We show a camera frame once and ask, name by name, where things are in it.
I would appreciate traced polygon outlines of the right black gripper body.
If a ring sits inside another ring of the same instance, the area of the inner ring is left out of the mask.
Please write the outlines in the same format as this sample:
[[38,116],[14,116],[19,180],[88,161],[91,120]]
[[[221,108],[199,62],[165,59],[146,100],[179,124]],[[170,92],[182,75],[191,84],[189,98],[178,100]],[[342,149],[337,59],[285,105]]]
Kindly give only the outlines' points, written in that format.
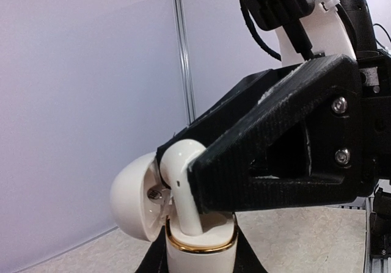
[[379,180],[390,180],[390,55],[384,50],[358,54],[362,78],[363,169],[358,196],[373,193]]

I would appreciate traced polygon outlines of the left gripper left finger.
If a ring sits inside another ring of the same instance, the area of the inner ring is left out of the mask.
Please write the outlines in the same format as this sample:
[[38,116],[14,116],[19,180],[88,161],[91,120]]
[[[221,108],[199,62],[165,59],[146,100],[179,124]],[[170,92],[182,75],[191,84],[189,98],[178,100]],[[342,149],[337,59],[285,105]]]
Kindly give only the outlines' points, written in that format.
[[135,273],[168,273],[165,233],[152,242]]

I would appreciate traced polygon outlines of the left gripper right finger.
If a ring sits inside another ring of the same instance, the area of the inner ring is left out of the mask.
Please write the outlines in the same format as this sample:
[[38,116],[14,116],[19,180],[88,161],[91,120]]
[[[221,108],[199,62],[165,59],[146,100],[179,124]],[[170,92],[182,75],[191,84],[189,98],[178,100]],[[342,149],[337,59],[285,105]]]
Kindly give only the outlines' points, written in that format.
[[236,257],[234,273],[267,273],[260,260],[246,239],[242,229],[237,225]]

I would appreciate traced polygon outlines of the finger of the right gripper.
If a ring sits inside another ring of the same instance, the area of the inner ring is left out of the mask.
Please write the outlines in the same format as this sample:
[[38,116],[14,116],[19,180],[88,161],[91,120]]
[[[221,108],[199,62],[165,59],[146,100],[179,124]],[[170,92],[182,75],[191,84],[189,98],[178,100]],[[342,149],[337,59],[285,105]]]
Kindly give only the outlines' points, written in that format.
[[210,146],[247,114],[274,84],[274,70],[246,76],[200,117],[158,147],[157,162],[160,163],[167,149],[180,140],[192,139],[205,147]]
[[349,203],[364,128],[359,64],[338,54],[276,69],[275,84],[189,165],[201,213]]

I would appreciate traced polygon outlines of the white earbud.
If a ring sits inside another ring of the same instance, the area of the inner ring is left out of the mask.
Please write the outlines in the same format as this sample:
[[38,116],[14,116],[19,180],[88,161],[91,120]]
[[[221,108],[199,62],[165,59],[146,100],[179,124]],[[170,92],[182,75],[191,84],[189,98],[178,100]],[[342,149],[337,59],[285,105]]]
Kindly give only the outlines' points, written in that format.
[[205,147],[196,140],[180,140],[164,152],[159,167],[163,180],[172,190],[180,229],[188,236],[203,233],[188,180],[188,166],[204,151]]

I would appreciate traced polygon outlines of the white earbud charging case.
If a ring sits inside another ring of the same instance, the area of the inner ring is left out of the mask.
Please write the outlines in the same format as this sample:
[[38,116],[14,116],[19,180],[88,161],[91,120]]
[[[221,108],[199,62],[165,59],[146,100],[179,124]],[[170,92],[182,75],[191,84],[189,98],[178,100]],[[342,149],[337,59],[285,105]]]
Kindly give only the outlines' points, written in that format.
[[127,235],[150,244],[165,233],[168,272],[233,272],[238,237],[236,216],[204,214],[200,217],[202,235],[183,234],[174,200],[157,173],[155,154],[149,153],[128,164],[115,177],[110,204],[117,226]]

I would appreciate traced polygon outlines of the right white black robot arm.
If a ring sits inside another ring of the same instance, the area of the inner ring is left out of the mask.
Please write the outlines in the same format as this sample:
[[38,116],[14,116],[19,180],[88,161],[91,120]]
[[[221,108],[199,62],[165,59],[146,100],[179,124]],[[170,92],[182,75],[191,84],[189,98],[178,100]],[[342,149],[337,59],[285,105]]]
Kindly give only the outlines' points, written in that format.
[[353,202],[390,178],[390,57],[366,0],[239,0],[281,68],[246,76],[156,151],[185,219]]

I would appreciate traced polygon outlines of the left aluminium frame post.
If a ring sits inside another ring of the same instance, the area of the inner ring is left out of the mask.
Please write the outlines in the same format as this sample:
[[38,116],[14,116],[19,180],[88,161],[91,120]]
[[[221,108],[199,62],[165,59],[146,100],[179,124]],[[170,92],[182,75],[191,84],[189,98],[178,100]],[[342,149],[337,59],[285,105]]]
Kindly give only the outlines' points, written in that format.
[[186,118],[188,121],[187,124],[190,125],[196,119],[197,115],[190,67],[183,0],[174,0],[174,16],[178,37],[178,50],[180,56],[181,80],[183,85]]

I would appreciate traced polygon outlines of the front aluminium rail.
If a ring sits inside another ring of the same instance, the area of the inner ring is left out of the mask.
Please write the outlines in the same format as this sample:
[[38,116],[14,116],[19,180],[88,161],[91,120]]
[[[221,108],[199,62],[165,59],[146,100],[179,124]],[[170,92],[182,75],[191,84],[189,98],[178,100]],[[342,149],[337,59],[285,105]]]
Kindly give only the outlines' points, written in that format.
[[364,272],[390,272],[390,194],[381,189],[342,209],[361,209],[366,217]]

